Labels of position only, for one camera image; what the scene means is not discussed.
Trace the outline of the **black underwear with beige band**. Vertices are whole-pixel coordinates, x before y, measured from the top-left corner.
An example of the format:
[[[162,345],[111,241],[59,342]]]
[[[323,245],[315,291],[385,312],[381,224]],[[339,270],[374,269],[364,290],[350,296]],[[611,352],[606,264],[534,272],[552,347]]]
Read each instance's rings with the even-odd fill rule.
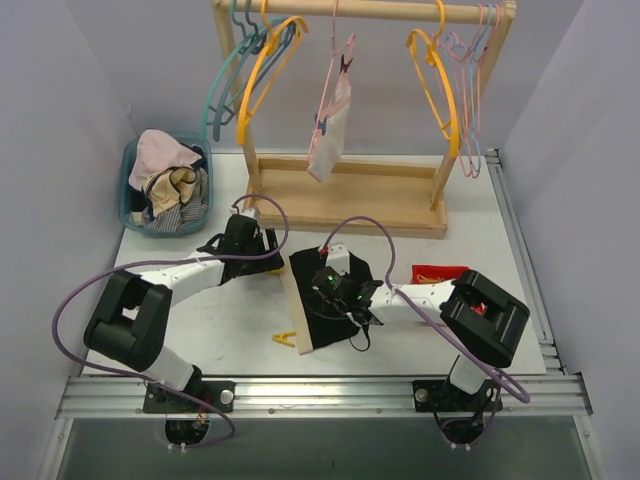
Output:
[[[312,289],[311,280],[325,266],[320,247],[297,251],[289,256],[283,285],[290,301],[292,325],[298,334],[298,353],[309,354],[330,345],[348,341],[362,334],[365,352],[371,347],[369,329],[380,321],[369,311],[375,290],[384,285],[373,278],[367,262],[350,252],[350,275],[359,283],[358,305],[353,310],[336,310]]]

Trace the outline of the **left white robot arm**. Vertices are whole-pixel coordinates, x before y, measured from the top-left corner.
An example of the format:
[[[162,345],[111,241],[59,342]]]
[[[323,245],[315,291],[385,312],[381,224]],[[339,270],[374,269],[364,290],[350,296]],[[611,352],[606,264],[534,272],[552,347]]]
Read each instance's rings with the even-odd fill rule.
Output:
[[[190,411],[210,396],[201,370],[165,345],[170,310],[204,290],[284,266],[276,232],[262,229],[257,211],[233,214],[213,236],[177,265],[136,274],[113,273],[84,332],[84,344],[150,380],[166,398]]]

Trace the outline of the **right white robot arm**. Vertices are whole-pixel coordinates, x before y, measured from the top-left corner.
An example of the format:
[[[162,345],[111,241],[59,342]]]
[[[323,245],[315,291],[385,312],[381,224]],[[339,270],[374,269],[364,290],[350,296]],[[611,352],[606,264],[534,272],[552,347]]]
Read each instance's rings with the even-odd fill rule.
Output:
[[[339,314],[364,328],[421,319],[458,351],[443,385],[446,402],[465,409],[493,380],[518,401],[530,394],[505,369],[510,367],[530,317],[529,308],[475,270],[433,284],[387,284],[325,267],[312,289]]]

